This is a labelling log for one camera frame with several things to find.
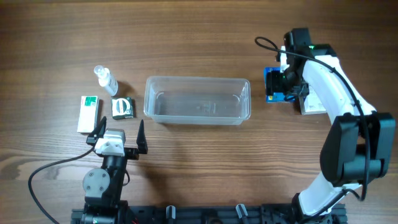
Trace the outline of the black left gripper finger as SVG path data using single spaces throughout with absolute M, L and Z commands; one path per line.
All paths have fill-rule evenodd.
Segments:
M 146 136 L 145 136 L 145 131 L 144 131 L 144 120 L 142 119 L 139 125 L 139 131 L 137 134 L 137 139 L 136 139 L 136 144 L 137 144 L 137 150 L 139 151 L 139 154 L 147 154 L 148 153 L 148 146 L 147 146 L 147 141 L 146 141 Z
M 89 138 L 102 138 L 106 131 L 107 117 L 103 116 L 95 129 L 89 134 Z

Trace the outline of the blue lozenge box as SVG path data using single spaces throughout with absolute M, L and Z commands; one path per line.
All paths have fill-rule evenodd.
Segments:
M 264 69 L 267 103 L 293 103 L 295 101 L 293 96 L 284 94 L 282 78 L 283 73 L 279 67 L 266 67 Z

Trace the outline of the white plaster box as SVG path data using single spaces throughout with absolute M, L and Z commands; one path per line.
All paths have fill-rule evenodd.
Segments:
M 326 109 L 312 88 L 309 88 L 309 94 L 306 97 L 299 98 L 299 103 L 302 115 L 326 113 Z

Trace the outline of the green balm box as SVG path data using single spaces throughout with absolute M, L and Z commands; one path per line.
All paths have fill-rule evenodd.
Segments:
M 134 101 L 131 97 L 111 99 L 111 112 L 115 120 L 134 117 Z

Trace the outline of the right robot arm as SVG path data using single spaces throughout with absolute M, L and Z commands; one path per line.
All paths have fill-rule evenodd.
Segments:
M 284 91 L 311 86 L 331 122 L 320 152 L 321 171 L 290 206 L 290 219 L 308 223 L 329 215 L 346 195 L 364 201 L 368 185 L 389 168 L 396 121 L 379 113 L 355 89 L 328 45 L 275 49 Z

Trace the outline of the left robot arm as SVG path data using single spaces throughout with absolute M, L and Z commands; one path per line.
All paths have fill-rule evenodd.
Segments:
M 85 206 L 80 217 L 74 214 L 72 223 L 137 223 L 138 220 L 121 200 L 124 177 L 127 175 L 127 162 L 138 160 L 141 154 L 148 153 L 141 121 L 136 139 L 136 147 L 126 147 L 126 135 L 122 129 L 106 127 L 106 118 L 88 135 L 86 143 L 93 146 L 95 154 L 103 159 L 100 168 L 90 170 L 83 179 Z

